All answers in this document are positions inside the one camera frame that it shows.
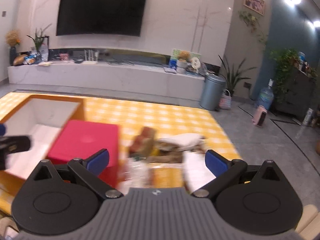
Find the red box lid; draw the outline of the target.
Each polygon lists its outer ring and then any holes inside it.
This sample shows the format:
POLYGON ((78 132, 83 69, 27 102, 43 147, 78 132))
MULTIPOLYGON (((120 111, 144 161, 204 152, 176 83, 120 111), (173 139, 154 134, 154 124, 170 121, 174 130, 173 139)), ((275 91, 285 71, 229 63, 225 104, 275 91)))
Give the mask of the red box lid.
POLYGON ((73 158, 86 159, 106 149, 109 162, 99 174, 105 183, 116 187, 119 157, 119 127, 114 124, 70 120, 47 153, 53 164, 65 164, 73 158))

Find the orange rimmed storage box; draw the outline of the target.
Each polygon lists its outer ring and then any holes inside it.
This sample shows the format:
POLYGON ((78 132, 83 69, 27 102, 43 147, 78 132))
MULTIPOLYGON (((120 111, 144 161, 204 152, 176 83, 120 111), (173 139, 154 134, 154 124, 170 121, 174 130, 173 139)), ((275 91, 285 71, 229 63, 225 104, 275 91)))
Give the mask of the orange rimmed storage box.
POLYGON ((8 156, 1 172, 1 195, 16 195, 24 181, 42 159, 69 120, 84 120, 84 100, 60 95, 32 94, 13 101, 1 100, 1 123, 6 135, 28 135, 31 148, 8 156))

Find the brown gingerbread sponge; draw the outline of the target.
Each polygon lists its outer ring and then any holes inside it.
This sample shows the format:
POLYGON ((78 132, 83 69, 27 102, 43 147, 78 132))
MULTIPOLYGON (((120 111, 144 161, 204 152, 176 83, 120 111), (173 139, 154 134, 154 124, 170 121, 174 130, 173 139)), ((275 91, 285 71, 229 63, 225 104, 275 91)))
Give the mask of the brown gingerbread sponge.
POLYGON ((156 130, 154 128, 144 126, 140 130, 140 134, 135 136, 129 146, 129 155, 134 154, 147 157, 151 154, 155 143, 156 130))

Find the pink small heater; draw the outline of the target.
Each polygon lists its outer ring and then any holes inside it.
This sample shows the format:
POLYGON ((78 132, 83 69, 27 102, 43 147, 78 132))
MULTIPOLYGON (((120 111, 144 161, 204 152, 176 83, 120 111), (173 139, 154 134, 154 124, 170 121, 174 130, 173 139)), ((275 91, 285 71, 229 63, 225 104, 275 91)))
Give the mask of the pink small heater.
POLYGON ((265 121, 266 116, 267 116, 267 110, 265 109, 265 107, 259 106, 253 116, 253 119, 252 119, 253 124, 255 126, 261 127, 265 121))

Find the brown fluffy plush slippers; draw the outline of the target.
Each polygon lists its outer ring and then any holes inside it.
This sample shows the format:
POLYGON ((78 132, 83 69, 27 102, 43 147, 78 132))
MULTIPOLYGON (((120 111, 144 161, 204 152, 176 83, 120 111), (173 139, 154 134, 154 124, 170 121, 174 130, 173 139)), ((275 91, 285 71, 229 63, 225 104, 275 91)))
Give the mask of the brown fluffy plush slippers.
POLYGON ((183 163, 183 153, 190 151, 205 154, 205 142, 200 139, 195 145, 179 146, 171 142, 156 141, 152 152, 146 157, 147 163, 161 164, 181 164, 183 163))

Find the yellow checkered tablecloth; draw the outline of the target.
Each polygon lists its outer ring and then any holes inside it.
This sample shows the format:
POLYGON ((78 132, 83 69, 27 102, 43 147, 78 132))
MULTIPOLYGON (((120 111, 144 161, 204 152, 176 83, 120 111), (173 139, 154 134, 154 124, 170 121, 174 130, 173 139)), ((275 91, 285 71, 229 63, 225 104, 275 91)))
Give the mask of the yellow checkered tablecloth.
MULTIPOLYGON (((215 150, 226 159, 241 159, 229 137, 208 111, 199 108, 181 107, 156 103, 103 99, 85 96, 65 96, 53 94, 31 94, 11 92, 1 98, 1 121, 32 96, 55 96, 57 99, 80 99, 84 117, 80 120, 120 127, 118 146, 120 159, 127 157, 129 142, 143 126, 157 131, 158 138, 182 133, 204 135, 207 149, 215 150)), ((14 195, 22 181, 1 172, 1 211, 10 215, 14 195)))

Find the pastel woven basket bag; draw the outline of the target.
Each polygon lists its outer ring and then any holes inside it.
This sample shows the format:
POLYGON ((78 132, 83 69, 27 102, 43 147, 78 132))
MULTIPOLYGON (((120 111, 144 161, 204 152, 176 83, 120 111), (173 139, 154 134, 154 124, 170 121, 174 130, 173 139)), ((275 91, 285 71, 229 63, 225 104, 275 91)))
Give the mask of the pastel woven basket bag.
POLYGON ((222 96, 219 102, 219 107, 224 110, 230 110, 231 104, 232 104, 231 93, 229 90, 225 89, 222 93, 222 96))

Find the blue water bottle jug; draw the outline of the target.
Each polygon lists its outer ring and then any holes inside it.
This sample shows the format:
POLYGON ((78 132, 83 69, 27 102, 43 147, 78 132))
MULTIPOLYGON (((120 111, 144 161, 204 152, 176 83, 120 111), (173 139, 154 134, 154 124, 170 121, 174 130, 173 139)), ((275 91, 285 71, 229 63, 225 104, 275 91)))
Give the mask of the blue water bottle jug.
POLYGON ((257 107, 263 106, 267 111, 269 110, 274 100, 272 86, 273 86, 273 80, 270 79, 268 82, 268 86, 263 88, 259 93, 259 96, 256 101, 257 107))

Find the grey pedal trash bin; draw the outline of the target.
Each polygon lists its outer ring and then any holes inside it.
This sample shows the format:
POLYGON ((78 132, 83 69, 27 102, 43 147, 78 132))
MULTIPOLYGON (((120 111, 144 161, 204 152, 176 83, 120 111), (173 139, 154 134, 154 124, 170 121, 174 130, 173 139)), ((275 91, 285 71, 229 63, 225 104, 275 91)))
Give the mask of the grey pedal trash bin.
POLYGON ((204 88, 200 98, 200 106, 209 111, 216 110, 225 86, 226 80, 224 77, 215 74, 208 74, 204 81, 204 88))

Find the potted leafy floor plant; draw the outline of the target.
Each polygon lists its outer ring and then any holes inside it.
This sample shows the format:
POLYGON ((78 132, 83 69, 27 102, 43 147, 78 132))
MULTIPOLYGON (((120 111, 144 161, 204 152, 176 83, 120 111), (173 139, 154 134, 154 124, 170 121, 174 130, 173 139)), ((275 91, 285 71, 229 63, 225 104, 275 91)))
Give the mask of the potted leafy floor plant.
POLYGON ((249 72, 251 70, 257 69, 257 67, 249 67, 249 68, 243 68, 243 65, 246 62, 246 58, 244 58, 237 66, 235 64, 232 64, 232 66, 229 64, 227 57, 221 57, 219 56, 219 59, 222 63, 222 67, 225 71, 225 79, 227 83, 227 90, 231 93, 231 96, 233 96, 237 84, 241 80, 249 80, 250 77, 244 76, 246 72, 249 72))

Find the vase with dried flowers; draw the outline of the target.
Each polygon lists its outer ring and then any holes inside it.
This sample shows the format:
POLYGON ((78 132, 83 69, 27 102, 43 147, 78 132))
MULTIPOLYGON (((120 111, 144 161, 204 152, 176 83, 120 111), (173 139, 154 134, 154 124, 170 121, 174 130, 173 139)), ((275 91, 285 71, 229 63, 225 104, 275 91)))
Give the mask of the vase with dried flowers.
POLYGON ((10 47, 9 50, 9 62, 12 66, 14 64, 14 59, 17 56, 16 47, 20 44, 20 32, 17 29, 12 29, 5 35, 5 41, 10 47))

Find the dark cabinet with plants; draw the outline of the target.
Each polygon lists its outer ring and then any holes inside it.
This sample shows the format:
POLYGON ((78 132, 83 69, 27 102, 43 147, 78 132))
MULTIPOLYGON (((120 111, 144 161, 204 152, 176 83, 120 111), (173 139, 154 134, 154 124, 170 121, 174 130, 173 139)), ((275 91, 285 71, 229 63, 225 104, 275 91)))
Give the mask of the dark cabinet with plants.
POLYGON ((310 67, 303 52, 293 48, 273 50, 270 57, 276 67, 271 111, 304 118, 316 88, 316 70, 310 67))

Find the white wifi router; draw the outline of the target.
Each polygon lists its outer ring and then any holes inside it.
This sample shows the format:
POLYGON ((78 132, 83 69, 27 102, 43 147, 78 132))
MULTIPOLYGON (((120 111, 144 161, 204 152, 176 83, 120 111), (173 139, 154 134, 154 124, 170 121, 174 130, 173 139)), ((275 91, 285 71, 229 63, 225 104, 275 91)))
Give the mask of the white wifi router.
POLYGON ((99 58, 99 51, 97 50, 85 50, 85 58, 82 64, 97 64, 99 58))

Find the black wall television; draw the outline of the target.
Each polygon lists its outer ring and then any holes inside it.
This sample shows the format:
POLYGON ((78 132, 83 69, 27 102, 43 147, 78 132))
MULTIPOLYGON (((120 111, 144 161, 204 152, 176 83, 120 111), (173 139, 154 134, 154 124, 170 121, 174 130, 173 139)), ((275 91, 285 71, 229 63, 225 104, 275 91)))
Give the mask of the black wall television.
POLYGON ((139 36, 146 0, 60 0, 56 35, 139 36))

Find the framed wall picture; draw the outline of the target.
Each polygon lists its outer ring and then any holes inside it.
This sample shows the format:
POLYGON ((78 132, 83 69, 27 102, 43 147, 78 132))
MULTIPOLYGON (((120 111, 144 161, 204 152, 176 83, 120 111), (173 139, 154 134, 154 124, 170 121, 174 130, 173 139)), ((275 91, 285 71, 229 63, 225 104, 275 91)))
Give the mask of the framed wall picture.
POLYGON ((244 6, 253 10, 261 16, 265 14, 265 1, 264 0, 244 0, 244 6))

